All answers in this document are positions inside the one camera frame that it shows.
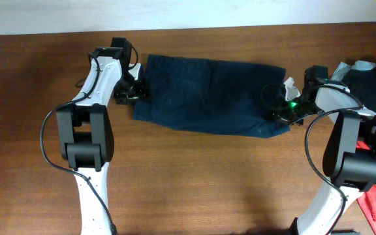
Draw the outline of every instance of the dark blue cloth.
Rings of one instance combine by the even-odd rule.
[[[289,127],[268,121],[260,91],[283,84],[285,69],[252,63],[149,55],[151,99],[137,102],[133,119],[177,130],[269,138]]]

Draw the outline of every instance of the white wall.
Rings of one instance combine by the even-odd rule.
[[[376,0],[0,0],[0,35],[376,21]]]

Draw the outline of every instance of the wooden table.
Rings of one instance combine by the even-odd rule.
[[[0,234],[80,233],[75,179],[43,160],[39,130],[49,109],[77,94],[87,53],[116,36],[133,43],[143,64],[148,54],[266,63],[285,67],[300,89],[314,64],[332,74],[340,61],[376,60],[376,23],[0,36]],[[304,154],[306,125],[259,139],[133,121],[128,106],[108,112],[116,141],[109,205],[121,234],[286,228],[321,184]],[[329,121],[314,128],[318,167],[331,130]],[[45,146],[66,165],[54,118]],[[372,234],[357,203],[337,227]]]

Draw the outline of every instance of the green light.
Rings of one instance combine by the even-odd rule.
[[[294,108],[295,106],[297,106],[297,103],[296,102],[291,102],[290,105],[291,105],[291,108]]]

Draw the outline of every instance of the brown table surface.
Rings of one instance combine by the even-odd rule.
[[[41,122],[78,92],[87,53],[127,37],[148,54],[278,65],[303,86],[306,68],[376,61],[376,23],[0,36],[0,234],[79,234],[74,177],[51,168],[39,149]],[[321,185],[304,154],[306,125],[271,139],[173,131],[133,121],[128,106],[108,107],[115,153],[108,173],[112,217],[122,234],[229,234],[287,228]],[[332,125],[311,138],[321,166]],[[59,153],[55,119],[46,129]],[[373,234],[354,203],[337,228]]]

